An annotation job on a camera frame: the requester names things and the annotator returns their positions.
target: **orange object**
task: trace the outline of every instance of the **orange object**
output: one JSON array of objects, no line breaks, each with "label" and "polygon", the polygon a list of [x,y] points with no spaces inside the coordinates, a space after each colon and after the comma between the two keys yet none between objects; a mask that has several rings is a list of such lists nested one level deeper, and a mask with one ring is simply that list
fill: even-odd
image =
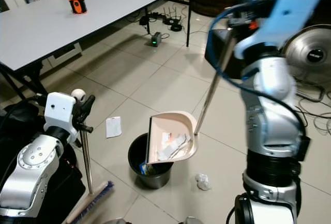
[{"label": "orange object", "polygon": [[73,13],[86,13],[85,0],[69,0]]},{"label": "orange object", "polygon": [[254,30],[254,29],[257,29],[259,27],[257,21],[252,21],[250,24],[249,24],[249,29],[251,30]]}]

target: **broom handle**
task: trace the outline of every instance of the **broom handle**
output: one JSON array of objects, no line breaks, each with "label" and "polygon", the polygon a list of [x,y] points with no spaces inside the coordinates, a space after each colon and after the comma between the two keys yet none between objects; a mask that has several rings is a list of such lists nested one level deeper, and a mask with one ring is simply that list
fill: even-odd
[{"label": "broom handle", "polygon": [[88,192],[90,194],[93,194],[91,159],[89,157],[87,132],[84,131],[84,130],[80,130],[79,133],[80,133],[81,141],[82,141],[82,148],[83,148],[83,156],[84,156],[84,164],[85,164]]}]

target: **tile floor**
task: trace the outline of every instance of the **tile floor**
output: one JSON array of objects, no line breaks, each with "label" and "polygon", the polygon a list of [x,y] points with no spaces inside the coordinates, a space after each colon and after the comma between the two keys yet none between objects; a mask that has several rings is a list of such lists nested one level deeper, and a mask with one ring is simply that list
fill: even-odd
[{"label": "tile floor", "polygon": [[[168,6],[172,8],[173,4],[164,3],[155,11],[163,12],[163,7]],[[183,8],[176,7],[177,12]],[[193,13],[191,31],[207,31],[210,21]],[[149,117],[161,111],[184,110],[198,118],[214,75],[204,60],[204,32],[193,33],[187,48],[183,31],[171,32],[160,21],[152,23],[151,29],[167,32],[170,37],[159,47],[150,47],[149,36],[142,27],[121,20],[82,42],[81,57],[42,80],[48,91],[70,93],[82,88],[96,96],[87,120],[95,127],[89,135],[94,183],[97,186],[111,180],[115,186],[83,223],[101,224],[124,217],[134,224],[176,224],[187,216],[197,216],[205,224],[225,223],[235,196],[244,192],[245,109],[236,88],[220,82],[201,129],[198,152],[173,166],[171,179],[163,188],[143,188],[129,168],[128,147],[138,135],[147,132]],[[19,100],[9,90],[1,92],[2,106]],[[318,104],[303,105],[314,113],[330,112]],[[122,117],[120,137],[106,139],[108,116]],[[299,224],[329,223],[330,218],[331,137],[317,131],[312,121],[308,118],[308,133],[313,141],[303,162]],[[77,156],[82,165],[79,150]],[[212,190],[198,190],[194,181],[198,172],[209,176]]]}]

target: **table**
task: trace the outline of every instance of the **table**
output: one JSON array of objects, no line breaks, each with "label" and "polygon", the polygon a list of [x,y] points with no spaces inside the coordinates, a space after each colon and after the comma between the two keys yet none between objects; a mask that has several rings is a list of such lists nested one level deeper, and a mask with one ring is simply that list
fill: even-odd
[{"label": "table", "polygon": [[[39,81],[43,59],[155,1],[85,0],[88,13],[73,14],[68,0],[41,0],[0,13],[0,73],[21,98],[23,94],[8,75],[35,93],[45,94]],[[190,16],[189,4],[187,46]]]}]

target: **white paper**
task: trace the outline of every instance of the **white paper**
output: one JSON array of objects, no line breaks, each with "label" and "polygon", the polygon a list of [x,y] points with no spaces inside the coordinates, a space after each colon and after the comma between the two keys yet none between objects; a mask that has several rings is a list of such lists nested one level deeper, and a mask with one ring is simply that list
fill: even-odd
[{"label": "white paper", "polygon": [[111,117],[106,119],[106,137],[116,137],[122,134],[121,117]]}]

